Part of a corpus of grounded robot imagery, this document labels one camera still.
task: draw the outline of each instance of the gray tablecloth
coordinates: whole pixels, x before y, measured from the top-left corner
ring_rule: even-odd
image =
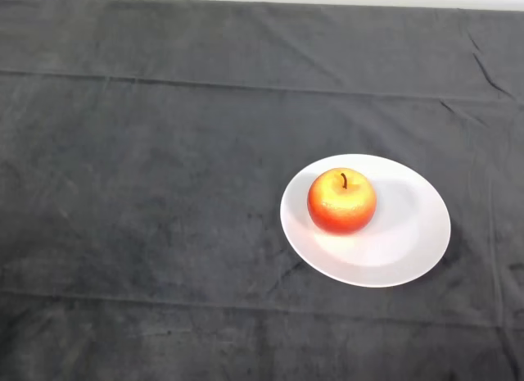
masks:
[[[1,380],[519,380],[524,14],[0,0]],[[430,273],[293,252],[290,178],[385,156],[444,198]]]

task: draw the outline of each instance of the plate rim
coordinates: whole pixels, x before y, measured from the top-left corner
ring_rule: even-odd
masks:
[[[287,190],[289,189],[289,186],[291,184],[291,182],[293,182],[293,180],[295,180],[295,178],[300,175],[300,173],[302,173],[305,169],[307,169],[309,166],[313,165],[313,164],[317,164],[321,161],[324,161],[324,160],[330,160],[332,158],[337,158],[337,157],[347,157],[347,156],[352,156],[352,157],[355,157],[355,156],[365,156],[365,157],[372,157],[372,158],[376,158],[376,159],[379,159],[379,160],[385,160],[385,161],[389,161],[389,162],[393,162],[397,165],[400,165],[400,166],[403,166],[404,168],[407,168],[408,170],[411,170],[412,172],[414,172],[415,174],[417,174],[418,176],[420,176],[420,178],[422,178],[422,180],[424,180],[427,184],[429,184],[431,186],[431,188],[433,189],[433,191],[435,191],[435,193],[438,195],[439,199],[441,200],[442,202],[442,205],[444,206],[444,210],[446,212],[446,216],[447,216],[447,219],[446,219],[446,227],[448,228],[447,229],[447,232],[448,232],[448,238],[446,240],[446,245],[445,245],[445,248],[444,248],[444,251],[442,252],[442,254],[440,255],[440,257],[438,257],[436,260],[435,260],[435,263],[433,263],[431,266],[429,266],[426,270],[422,271],[422,272],[419,272],[419,273],[416,273],[416,274],[413,274],[411,276],[409,276],[408,278],[406,279],[402,279],[402,280],[399,280],[398,282],[395,282],[395,283],[384,283],[384,284],[380,284],[380,283],[377,283],[377,284],[365,284],[365,283],[357,283],[355,281],[349,281],[348,279],[342,279],[342,278],[339,278],[339,277],[336,277],[334,276],[333,274],[325,271],[325,270],[321,270],[319,269],[317,266],[315,266],[314,264],[312,264],[311,262],[309,262],[304,256],[303,254],[300,252],[300,250],[297,249],[297,246],[292,242],[292,240],[290,239],[290,235],[288,234],[287,232],[287,229],[286,229],[286,226],[285,224],[283,223],[283,218],[282,218],[282,212],[283,212],[283,203],[284,203],[284,198],[286,196],[286,193],[287,193]],[[444,257],[444,254],[447,252],[448,250],[448,246],[449,246],[449,242],[451,240],[451,217],[449,215],[449,210],[448,210],[448,207],[446,206],[445,204],[445,201],[444,201],[444,198],[440,195],[440,193],[438,192],[438,190],[435,188],[435,186],[433,186],[433,184],[431,184],[429,182],[429,180],[427,180],[424,176],[422,176],[421,174],[419,174],[416,170],[414,170],[413,168],[405,165],[405,164],[402,164],[398,161],[395,161],[395,160],[392,160],[392,159],[389,159],[389,158],[386,158],[386,157],[382,157],[382,156],[375,156],[373,154],[363,154],[363,153],[346,153],[346,154],[336,154],[336,155],[333,155],[333,156],[327,156],[327,157],[324,157],[324,158],[321,158],[317,161],[313,161],[311,163],[309,163],[308,165],[304,166],[301,170],[299,170],[295,175],[293,175],[293,177],[291,178],[291,180],[289,180],[289,182],[287,183],[287,186],[286,188],[284,189],[284,192],[282,193],[282,198],[280,200],[280,225],[282,226],[282,231],[284,232],[284,235],[286,236],[286,240],[287,242],[291,245],[291,247],[293,248],[293,251],[301,258],[301,260],[303,260],[306,264],[308,264],[309,266],[311,266],[313,269],[317,270],[319,273],[321,274],[324,274],[326,275],[327,277],[331,278],[331,279],[334,279],[336,281],[340,281],[341,283],[346,283],[346,284],[349,284],[349,285],[353,285],[353,286],[356,286],[356,287],[363,287],[363,288],[388,288],[388,287],[396,287],[396,286],[399,286],[399,285],[403,285],[403,284],[406,284],[406,283],[409,283],[411,281],[414,281],[416,279],[419,279],[420,277],[424,276],[425,274],[427,274],[430,270],[432,270],[433,268],[435,268],[435,266],[442,260],[442,258]]]

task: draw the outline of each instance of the red apple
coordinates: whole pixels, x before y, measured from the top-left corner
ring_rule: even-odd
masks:
[[[373,218],[377,194],[369,180],[356,170],[335,168],[321,174],[308,193],[313,222],[334,234],[362,229]]]

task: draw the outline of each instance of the plate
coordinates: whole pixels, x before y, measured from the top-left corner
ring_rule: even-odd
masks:
[[[309,188],[332,168],[357,170],[377,193],[375,215],[356,233],[328,234],[309,217]],[[398,162],[364,154],[332,156],[306,166],[284,191],[280,219],[304,261],[326,276],[361,287],[417,279],[442,258],[451,234],[448,210],[427,180]]]

